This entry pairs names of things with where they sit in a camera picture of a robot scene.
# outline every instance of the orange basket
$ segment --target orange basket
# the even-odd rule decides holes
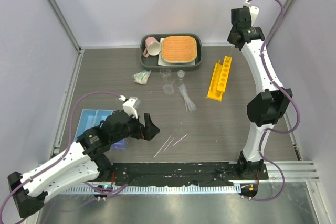
[[[169,63],[189,63],[197,57],[197,43],[190,36],[169,36],[162,42],[162,59]]]

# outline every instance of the pink mug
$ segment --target pink mug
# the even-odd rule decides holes
[[[145,50],[143,51],[145,57],[158,55],[161,52],[161,44],[154,37],[148,37],[145,40],[145,46]]]

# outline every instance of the bundle of plastic pipettes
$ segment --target bundle of plastic pipettes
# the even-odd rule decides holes
[[[196,106],[195,103],[190,99],[188,92],[187,92],[187,88],[184,84],[179,85],[179,87],[177,88],[177,90],[179,91],[179,93],[183,96],[184,98],[184,103],[185,103],[185,109],[188,112],[187,109],[189,109],[189,111],[194,111],[196,110]]]

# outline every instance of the wall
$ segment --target wall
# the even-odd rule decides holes
[[[224,43],[230,9],[245,0],[56,0],[82,46],[137,45],[150,33],[195,33],[203,43]],[[279,8],[257,1],[256,25],[270,31]]]
[[[0,201],[7,175],[48,160],[76,52],[46,0],[0,0]],[[5,223],[19,216],[13,200]]]
[[[336,0],[296,0],[268,50],[279,78],[291,87],[301,110],[296,131],[300,153],[313,160],[330,211],[336,212]],[[296,114],[289,110],[294,125]]]

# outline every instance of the blue box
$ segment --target blue box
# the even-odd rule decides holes
[[[82,110],[74,141],[83,134],[85,130],[99,125],[100,121],[105,120],[112,113],[113,110]],[[123,139],[112,144],[111,149],[126,149],[126,140]]]

